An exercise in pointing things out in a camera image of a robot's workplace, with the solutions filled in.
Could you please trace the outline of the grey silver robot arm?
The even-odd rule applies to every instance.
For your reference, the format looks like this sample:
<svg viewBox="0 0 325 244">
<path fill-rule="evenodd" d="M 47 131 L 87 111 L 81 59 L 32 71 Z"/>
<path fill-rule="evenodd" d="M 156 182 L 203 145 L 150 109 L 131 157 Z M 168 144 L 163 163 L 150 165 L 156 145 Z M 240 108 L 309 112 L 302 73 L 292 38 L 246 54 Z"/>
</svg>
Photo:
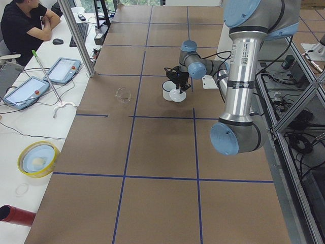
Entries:
<svg viewBox="0 0 325 244">
<path fill-rule="evenodd" d="M 188 79 L 213 78 L 225 100 L 225 109 L 210 131 L 214 148 L 223 155 L 255 151 L 267 131 L 262 117 L 251 109 L 258 54 L 264 41 L 293 36 L 299 26 L 300 1 L 227 1 L 224 24 L 229 28 L 231 53 L 223 60 L 203 59 L 197 44 L 182 43 L 179 64 L 166 76 L 184 93 Z"/>
</svg>

